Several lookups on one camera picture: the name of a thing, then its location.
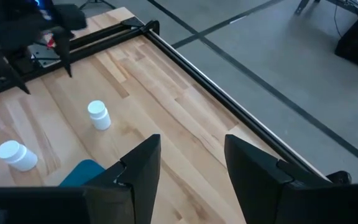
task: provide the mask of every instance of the white bottle cap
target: white bottle cap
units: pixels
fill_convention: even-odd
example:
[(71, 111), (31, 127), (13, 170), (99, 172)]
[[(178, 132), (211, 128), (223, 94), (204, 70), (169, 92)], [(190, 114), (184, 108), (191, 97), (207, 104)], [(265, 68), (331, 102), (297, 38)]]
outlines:
[(37, 155), (14, 140), (0, 145), (0, 159), (20, 171), (31, 170), (38, 162)]
[(110, 116), (104, 103), (94, 100), (88, 105), (88, 113), (93, 126), (101, 131), (108, 129), (111, 125)]

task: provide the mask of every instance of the wooden tabletop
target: wooden tabletop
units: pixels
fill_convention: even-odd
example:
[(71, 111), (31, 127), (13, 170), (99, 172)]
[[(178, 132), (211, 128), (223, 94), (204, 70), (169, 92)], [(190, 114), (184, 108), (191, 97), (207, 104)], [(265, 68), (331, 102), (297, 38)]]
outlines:
[[(125, 8), (88, 19), (79, 36), (133, 17)], [(150, 135), (162, 137), (160, 182), (152, 223), (245, 223), (227, 174), (224, 136), (235, 134), (277, 156), (250, 129), (156, 46), (137, 37), (27, 86), (0, 93), (0, 144), (34, 151), (35, 169), (0, 160), (0, 186), (58, 185), (84, 159), (107, 168)], [(87, 105), (102, 100), (107, 131), (91, 124)]]

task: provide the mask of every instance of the teal object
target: teal object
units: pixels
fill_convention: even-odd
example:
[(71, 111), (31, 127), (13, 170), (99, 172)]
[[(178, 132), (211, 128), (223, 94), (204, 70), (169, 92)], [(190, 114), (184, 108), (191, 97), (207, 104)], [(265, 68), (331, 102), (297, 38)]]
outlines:
[(93, 177), (96, 177), (97, 175), (101, 174), (103, 171), (105, 171), (105, 169), (97, 162), (91, 159), (86, 159), (84, 161), (81, 161), (59, 186), (81, 186), (87, 183), (87, 181), (91, 180)]

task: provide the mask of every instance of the blue cloth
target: blue cloth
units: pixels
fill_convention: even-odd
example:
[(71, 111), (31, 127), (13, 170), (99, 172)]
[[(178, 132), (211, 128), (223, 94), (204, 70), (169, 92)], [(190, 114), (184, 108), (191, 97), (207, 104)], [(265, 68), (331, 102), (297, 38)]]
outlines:
[(81, 161), (60, 184), (61, 187), (78, 187), (104, 171), (97, 162), (86, 159)]

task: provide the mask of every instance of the gray floor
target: gray floor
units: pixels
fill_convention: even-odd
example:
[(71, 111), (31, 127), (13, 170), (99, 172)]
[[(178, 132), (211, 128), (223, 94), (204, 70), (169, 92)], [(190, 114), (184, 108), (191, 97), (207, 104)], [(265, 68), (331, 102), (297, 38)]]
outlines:
[[(55, 2), (63, 1), (82, 3)], [(159, 20), (161, 36), (170, 44), (191, 35), (147, 0), (108, 1), (127, 7), (143, 21)], [(201, 32), (268, 0), (156, 1)], [(178, 51), (324, 174), (346, 170), (358, 182), (358, 158), (348, 151), (358, 150), (358, 66), (333, 54), (339, 40), (335, 6), (327, 1), (310, 3), (301, 16), (294, 16), (298, 3), (283, 0), (206, 36), (253, 75), (234, 67), (205, 41), (192, 41)], [(91, 4), (85, 13), (93, 16), (107, 10), (102, 4)], [(357, 16), (338, 8), (336, 19), (343, 34)], [(265, 84), (256, 82), (256, 77)], [(330, 137), (308, 116), (342, 140)]]

